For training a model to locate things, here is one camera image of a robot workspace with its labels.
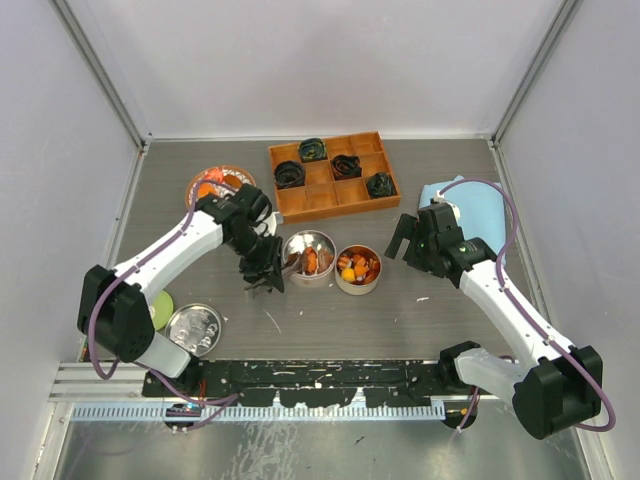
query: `gray table surface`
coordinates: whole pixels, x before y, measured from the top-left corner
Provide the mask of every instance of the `gray table surface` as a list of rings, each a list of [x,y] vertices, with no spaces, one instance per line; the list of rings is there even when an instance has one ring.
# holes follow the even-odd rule
[[[244,167],[273,201],[267,146],[274,143],[153,143],[119,261],[142,251],[180,221],[185,188],[205,168]],[[403,195],[398,208],[283,225],[278,233],[286,239],[297,231],[316,229],[331,236],[338,249],[364,244],[382,254],[400,214],[415,213],[424,184],[458,174],[497,180],[493,159],[481,140],[395,140],[385,146]],[[510,277],[526,293],[515,248],[507,262]],[[441,349],[465,340],[474,340],[494,354],[509,353],[489,319],[448,281],[413,270],[400,258],[384,258],[383,269],[376,290],[362,297],[347,295],[337,285],[306,290],[289,283],[284,294],[250,299],[243,293],[238,258],[221,247],[187,268],[166,290],[176,307],[205,303],[225,317],[220,342],[209,358],[435,359]]]

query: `light blue cloth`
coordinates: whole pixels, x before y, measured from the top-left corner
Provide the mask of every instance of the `light blue cloth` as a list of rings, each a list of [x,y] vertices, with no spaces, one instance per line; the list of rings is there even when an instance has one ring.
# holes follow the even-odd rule
[[[418,208],[426,207],[431,203],[431,199],[436,194],[436,190],[444,187],[456,180],[464,177],[457,176],[451,182],[434,183],[425,185],[420,195],[420,205]],[[497,190],[489,185],[477,182],[463,183],[447,190],[444,195],[448,202],[451,202],[460,209],[460,220],[458,225],[462,227],[464,238],[479,237],[491,249],[498,254],[505,242],[505,218],[504,200]]]

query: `metal lid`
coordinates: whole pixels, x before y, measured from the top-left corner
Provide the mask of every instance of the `metal lid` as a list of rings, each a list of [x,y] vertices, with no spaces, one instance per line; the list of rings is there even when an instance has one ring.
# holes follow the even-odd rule
[[[222,317],[209,305],[193,303],[180,307],[171,316],[165,335],[176,345],[201,357],[220,339]]]

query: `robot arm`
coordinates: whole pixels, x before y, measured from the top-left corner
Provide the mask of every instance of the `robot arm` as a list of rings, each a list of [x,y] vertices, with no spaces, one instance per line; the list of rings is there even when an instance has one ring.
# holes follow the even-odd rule
[[[475,385],[509,405],[525,429],[545,438],[600,413],[600,398],[586,380],[543,339],[507,297],[496,275],[496,255],[479,238],[465,240],[454,208],[433,203],[418,217],[402,215],[385,255],[395,258],[403,239],[409,266],[448,278],[489,317],[515,353],[518,363],[489,354],[474,342],[440,353],[441,379]],[[576,348],[535,310],[503,273],[509,291],[535,323],[570,352],[602,384],[602,360],[592,347]]]
[[[89,270],[78,315],[78,329],[88,334],[89,319],[100,296],[133,269],[100,309],[95,340],[119,360],[141,363],[170,378],[180,376],[194,357],[155,332],[149,305],[194,261],[227,244],[240,256],[240,273],[247,282],[284,291],[282,239],[274,235],[271,203],[259,189],[244,185],[227,199],[207,195],[197,203],[186,226],[189,218],[187,215],[144,252],[113,270],[100,265]],[[144,261],[156,251],[150,260]]]

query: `gray wall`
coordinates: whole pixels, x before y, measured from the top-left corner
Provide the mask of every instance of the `gray wall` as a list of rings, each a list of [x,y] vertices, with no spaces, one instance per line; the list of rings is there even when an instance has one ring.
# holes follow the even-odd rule
[[[202,138],[491,133],[561,2],[69,3],[153,135]]]
[[[640,471],[640,4],[582,4],[503,144],[554,320],[604,358],[602,437]]]
[[[0,65],[0,477],[20,479],[136,149],[49,2],[3,2]]]

